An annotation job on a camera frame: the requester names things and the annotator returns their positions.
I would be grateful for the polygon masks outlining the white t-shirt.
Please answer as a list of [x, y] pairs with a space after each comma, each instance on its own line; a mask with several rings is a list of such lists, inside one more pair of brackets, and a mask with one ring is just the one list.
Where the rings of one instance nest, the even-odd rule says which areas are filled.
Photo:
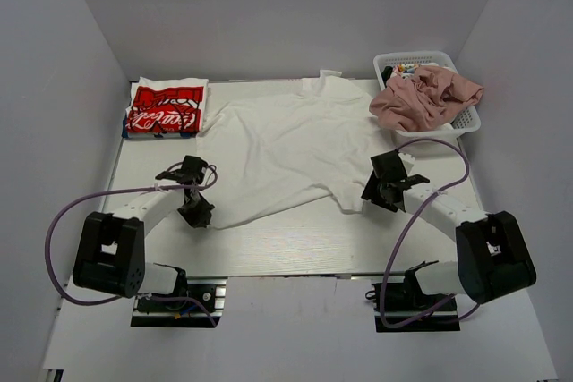
[[369, 112], [371, 96], [334, 71], [304, 79], [300, 90], [234, 100], [198, 135], [197, 154], [216, 183], [203, 195], [223, 230], [333, 198], [344, 213], [362, 209], [371, 157], [392, 150]]

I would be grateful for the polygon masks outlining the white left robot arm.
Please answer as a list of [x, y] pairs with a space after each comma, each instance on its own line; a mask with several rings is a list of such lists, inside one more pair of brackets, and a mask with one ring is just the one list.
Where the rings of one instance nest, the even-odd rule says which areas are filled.
[[184, 271], [148, 262], [145, 238], [175, 212], [192, 228], [210, 224], [214, 206], [200, 190], [211, 169], [203, 159], [187, 156], [179, 168], [158, 174], [156, 185], [131, 202], [110, 213], [89, 214], [73, 267], [74, 284], [124, 298], [181, 295]]

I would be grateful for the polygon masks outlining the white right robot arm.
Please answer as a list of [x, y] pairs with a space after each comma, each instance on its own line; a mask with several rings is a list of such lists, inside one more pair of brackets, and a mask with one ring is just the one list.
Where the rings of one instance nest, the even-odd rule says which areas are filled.
[[536, 283], [534, 262], [509, 212], [470, 208], [438, 191], [428, 178], [410, 175], [396, 150], [372, 157], [371, 163], [362, 199], [393, 213], [419, 216], [456, 245], [456, 260], [425, 262], [406, 271], [405, 289], [417, 301], [463, 294], [485, 304]]

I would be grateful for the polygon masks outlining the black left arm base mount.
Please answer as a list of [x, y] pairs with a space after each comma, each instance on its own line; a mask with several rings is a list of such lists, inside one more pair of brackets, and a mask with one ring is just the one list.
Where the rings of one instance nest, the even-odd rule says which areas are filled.
[[215, 328], [223, 316], [226, 278], [188, 278], [186, 300], [136, 298], [131, 327]]

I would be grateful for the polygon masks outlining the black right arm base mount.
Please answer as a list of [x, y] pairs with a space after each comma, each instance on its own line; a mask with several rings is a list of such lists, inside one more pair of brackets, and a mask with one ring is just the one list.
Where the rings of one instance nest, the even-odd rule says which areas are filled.
[[[458, 307], [454, 299], [449, 300], [438, 310], [416, 321], [399, 328], [387, 328], [382, 324], [380, 313], [381, 283], [372, 284], [364, 298], [373, 306], [375, 329], [377, 333], [438, 333], [458, 332], [460, 324], [457, 321]], [[385, 318], [390, 324], [397, 324], [403, 319], [413, 317], [430, 308], [446, 295], [436, 294], [422, 298], [419, 304], [414, 304], [413, 298], [404, 291], [403, 284], [388, 283], [384, 296]]]

